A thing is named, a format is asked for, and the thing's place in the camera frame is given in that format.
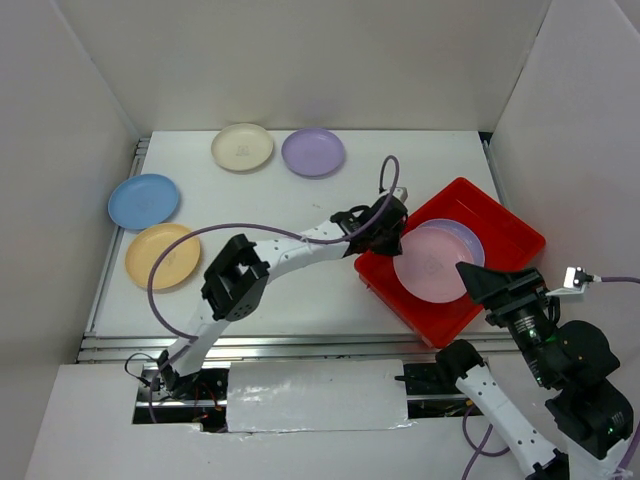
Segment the blue plate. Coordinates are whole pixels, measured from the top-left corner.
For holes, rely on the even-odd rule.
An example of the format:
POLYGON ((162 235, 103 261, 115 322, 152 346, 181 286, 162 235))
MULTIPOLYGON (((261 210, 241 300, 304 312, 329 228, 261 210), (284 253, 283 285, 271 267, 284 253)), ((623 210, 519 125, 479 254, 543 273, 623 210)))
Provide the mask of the blue plate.
POLYGON ((179 201, 179 190, 171 179, 159 174, 141 174, 114 189, 107 211, 119 227, 144 230, 167 220, 179 201))

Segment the purple plate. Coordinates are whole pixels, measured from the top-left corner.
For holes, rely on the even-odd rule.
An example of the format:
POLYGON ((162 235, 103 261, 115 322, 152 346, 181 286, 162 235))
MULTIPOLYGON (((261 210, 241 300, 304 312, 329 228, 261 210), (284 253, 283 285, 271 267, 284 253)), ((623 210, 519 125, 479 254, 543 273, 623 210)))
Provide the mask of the purple plate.
POLYGON ((281 156, 295 174, 319 178, 331 175, 346 160, 344 144, 333 132, 322 128, 294 131, 283 142, 281 156))
POLYGON ((470 251, 475 265, 485 265, 485 250, 478 236, 466 225, 452 219, 430 219, 420 225, 421 228, 436 228, 454 235, 470 251))

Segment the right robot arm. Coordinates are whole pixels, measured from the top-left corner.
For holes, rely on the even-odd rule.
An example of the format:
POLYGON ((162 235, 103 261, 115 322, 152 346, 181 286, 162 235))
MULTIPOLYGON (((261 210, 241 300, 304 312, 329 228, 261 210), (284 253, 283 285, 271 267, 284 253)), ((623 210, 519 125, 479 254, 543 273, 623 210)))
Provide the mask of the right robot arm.
POLYGON ((459 262, 456 270, 471 300, 486 311, 487 322, 508 331, 536 384, 555 391, 545 406, 566 448, 546 440, 527 420, 466 340, 437 353, 438 385, 473 402, 527 479, 630 478, 628 466, 639 446, 634 410, 608 379, 621 363, 595 325, 559 322, 561 296, 581 295, 601 277, 570 267, 562 287, 550 290, 535 268, 501 272, 459 262))

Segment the pink plate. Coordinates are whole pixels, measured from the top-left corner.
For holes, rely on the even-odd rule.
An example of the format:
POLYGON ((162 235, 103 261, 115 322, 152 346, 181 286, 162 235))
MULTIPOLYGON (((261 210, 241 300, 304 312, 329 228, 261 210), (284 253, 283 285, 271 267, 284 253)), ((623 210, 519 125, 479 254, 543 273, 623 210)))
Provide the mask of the pink plate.
POLYGON ((393 268, 410 294, 436 304, 453 302, 466 294, 456 264, 472 263, 474 257, 454 234, 420 227, 401 238, 401 249, 402 253, 393 258, 393 268))

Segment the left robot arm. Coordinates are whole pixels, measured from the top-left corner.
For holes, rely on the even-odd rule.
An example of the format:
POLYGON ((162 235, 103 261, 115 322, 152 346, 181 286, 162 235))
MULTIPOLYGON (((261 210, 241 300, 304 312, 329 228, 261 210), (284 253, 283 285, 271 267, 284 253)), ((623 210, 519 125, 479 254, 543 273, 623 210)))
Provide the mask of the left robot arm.
POLYGON ((255 312, 267 285, 277 278, 356 254, 401 254, 406 198, 405 188, 393 187, 373 205, 335 213, 302 233, 280 231, 279 238, 258 242, 233 236, 205 270, 198 306, 184 331, 162 319, 150 300, 156 318, 177 336, 157 360, 163 389, 176 399, 193 394, 211 347, 232 323, 255 312))

